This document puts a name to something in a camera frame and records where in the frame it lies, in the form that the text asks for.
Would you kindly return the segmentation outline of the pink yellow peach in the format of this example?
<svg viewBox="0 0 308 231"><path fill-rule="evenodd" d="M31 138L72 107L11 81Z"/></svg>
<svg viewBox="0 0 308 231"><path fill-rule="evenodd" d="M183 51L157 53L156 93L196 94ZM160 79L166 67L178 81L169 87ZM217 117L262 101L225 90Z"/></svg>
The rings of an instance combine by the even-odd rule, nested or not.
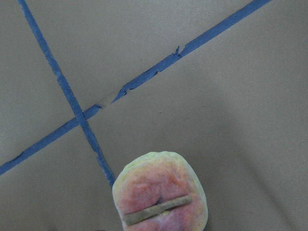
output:
<svg viewBox="0 0 308 231"><path fill-rule="evenodd" d="M185 205L136 224L122 221L125 231L202 231L206 227L205 192L192 167L176 152L149 152L136 158L118 175L112 194L121 218L175 198L191 197Z"/></svg>

